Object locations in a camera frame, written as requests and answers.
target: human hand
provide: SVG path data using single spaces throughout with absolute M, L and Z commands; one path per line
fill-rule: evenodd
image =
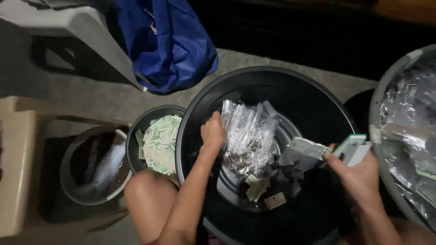
M 219 112 L 214 112 L 212 117 L 201 126 L 201 138 L 203 139 L 203 146 L 205 147 L 219 150 L 222 147 L 225 135 L 225 124 Z
M 348 167 L 331 153 L 325 153 L 324 158 L 341 178 L 345 190 L 359 208 L 383 208 L 378 191 L 378 161 L 371 151 L 352 167 Z

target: gray concrete floor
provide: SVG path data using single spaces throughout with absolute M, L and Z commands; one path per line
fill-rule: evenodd
M 219 49 L 219 69 L 216 72 L 191 89 L 172 95 L 158 96 L 139 91 L 110 67 L 103 70 L 100 68 L 99 72 L 104 73 L 105 77 L 109 78 L 106 80 L 111 82 L 75 75 L 74 72 L 61 74 L 46 71 L 31 59 L 31 54 L 38 51 L 35 50 L 38 47 L 35 48 L 32 45 L 35 44 L 35 37 L 2 20 L 0 20 L 0 33 L 2 33 L 2 38 L 0 38 L 0 98 L 10 95 L 26 96 L 129 123 L 133 123 L 143 112 L 158 105 L 175 104 L 186 108 L 198 92 L 212 80 L 230 71 L 249 66 L 271 65 L 300 72 L 324 85 L 342 102 L 376 86 L 376 81 Z M 75 51 L 70 50 L 71 52 L 78 58 L 79 55 Z M 51 64 L 73 68 L 53 52 L 47 51 L 45 55 Z M 98 67 L 108 66 L 104 61 L 96 58 L 95 54 L 92 55 L 92 51 L 85 51 L 81 57 L 85 57 L 88 63 L 92 60 L 91 64 L 87 64 L 88 70 L 93 71 L 98 70 Z M 57 122 L 50 127 L 48 136 L 69 136 L 82 130 L 83 126 Z M 131 219 L 126 217 L 105 231 L 77 238 L 70 244 L 138 243 Z

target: person's arm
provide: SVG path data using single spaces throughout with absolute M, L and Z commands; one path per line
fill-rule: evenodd
M 348 167 L 331 153 L 324 154 L 329 166 L 341 178 L 357 209 L 366 245 L 401 245 L 401 237 L 383 207 L 378 192 L 378 161 L 371 152 Z
M 201 137 L 203 146 L 179 190 L 170 216 L 158 238 L 159 245 L 195 244 L 209 174 L 225 137 L 225 126 L 221 123 L 218 112 L 214 112 L 209 121 L 201 126 Z

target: brown paper tag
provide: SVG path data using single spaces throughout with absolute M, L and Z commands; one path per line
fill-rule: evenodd
M 265 201 L 265 204 L 268 208 L 268 210 L 271 210 L 273 208 L 276 208 L 284 203 L 286 203 L 285 196 L 283 195 L 283 192 L 277 193 L 274 196 L 271 196 L 269 198 L 263 199 Z

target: blue bag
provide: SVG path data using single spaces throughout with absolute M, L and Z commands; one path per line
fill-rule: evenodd
M 218 54 L 186 0 L 114 0 L 133 73 L 147 89 L 189 88 L 218 69 Z

